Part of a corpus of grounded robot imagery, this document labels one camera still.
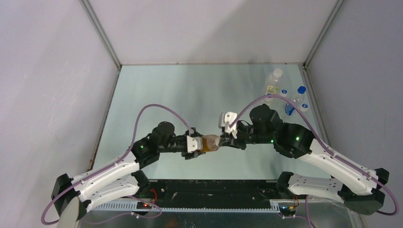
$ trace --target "blue label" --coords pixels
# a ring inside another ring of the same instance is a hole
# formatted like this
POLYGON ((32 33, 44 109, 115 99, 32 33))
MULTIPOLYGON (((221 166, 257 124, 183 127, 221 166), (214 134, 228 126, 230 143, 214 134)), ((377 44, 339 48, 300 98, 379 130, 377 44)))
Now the blue label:
POLYGON ((284 107, 284 111, 286 112, 287 115, 291 115, 294 109, 295 108, 290 103, 287 103, 286 106, 284 107))

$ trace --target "blue bottle cap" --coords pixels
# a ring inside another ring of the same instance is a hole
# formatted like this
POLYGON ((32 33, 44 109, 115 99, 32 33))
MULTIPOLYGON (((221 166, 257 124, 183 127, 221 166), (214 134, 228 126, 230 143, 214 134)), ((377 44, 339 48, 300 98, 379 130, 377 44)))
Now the blue bottle cap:
POLYGON ((306 90, 307 90, 307 89, 306 89, 304 86, 300 86, 300 87, 298 88, 298 93, 299 93, 299 94, 304 94, 306 90))

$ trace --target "white table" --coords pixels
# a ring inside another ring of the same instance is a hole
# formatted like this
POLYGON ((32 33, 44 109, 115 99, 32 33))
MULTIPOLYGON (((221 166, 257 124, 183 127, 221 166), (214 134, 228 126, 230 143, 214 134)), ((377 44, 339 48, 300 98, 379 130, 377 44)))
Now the white table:
MULTIPOLYGON (((106 120, 94 168, 124 153, 128 148, 136 117, 147 104, 165 105, 181 115, 201 134, 220 135, 217 127, 222 112, 241 112, 260 97, 265 75, 275 68, 284 72, 283 86, 292 93, 303 80, 298 65, 168 65, 123 66, 106 120)), ((317 129, 309 101, 308 120, 317 129)), ((243 116, 250 122, 249 112, 243 116)), ((146 136, 161 121, 175 126, 177 135, 184 125, 166 110, 152 107, 140 119, 137 139, 146 136)), ((295 112, 287 122, 306 127, 295 112)), ((149 179, 277 179, 282 171, 305 176, 329 177, 308 163, 289 159, 273 145, 247 145, 247 149, 223 147, 197 159, 185 160, 180 153, 163 153, 159 161, 143 169, 149 179)))

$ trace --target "gray wall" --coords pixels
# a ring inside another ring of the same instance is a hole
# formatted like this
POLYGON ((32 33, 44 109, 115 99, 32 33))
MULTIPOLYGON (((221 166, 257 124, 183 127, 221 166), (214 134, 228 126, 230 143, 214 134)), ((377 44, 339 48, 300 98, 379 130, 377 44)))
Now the gray wall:
POLYGON ((116 68, 78 0, 0 12, 0 227, 42 227, 56 177, 88 168, 116 68))
MULTIPOLYGON (((309 69, 332 146, 391 175, 403 203, 403 1, 349 0, 309 69)), ((383 211, 392 211, 389 196, 383 211)), ((367 217, 371 228, 402 226, 402 216, 367 217)))

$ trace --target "amber liquid bottle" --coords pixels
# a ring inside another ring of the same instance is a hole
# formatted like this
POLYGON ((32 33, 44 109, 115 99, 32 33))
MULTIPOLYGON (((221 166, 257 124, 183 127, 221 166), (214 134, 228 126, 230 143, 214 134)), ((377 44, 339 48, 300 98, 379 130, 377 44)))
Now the amber liquid bottle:
POLYGON ((214 134, 203 135, 201 137, 203 147, 200 152, 212 152, 217 151, 220 147, 220 137, 214 134))

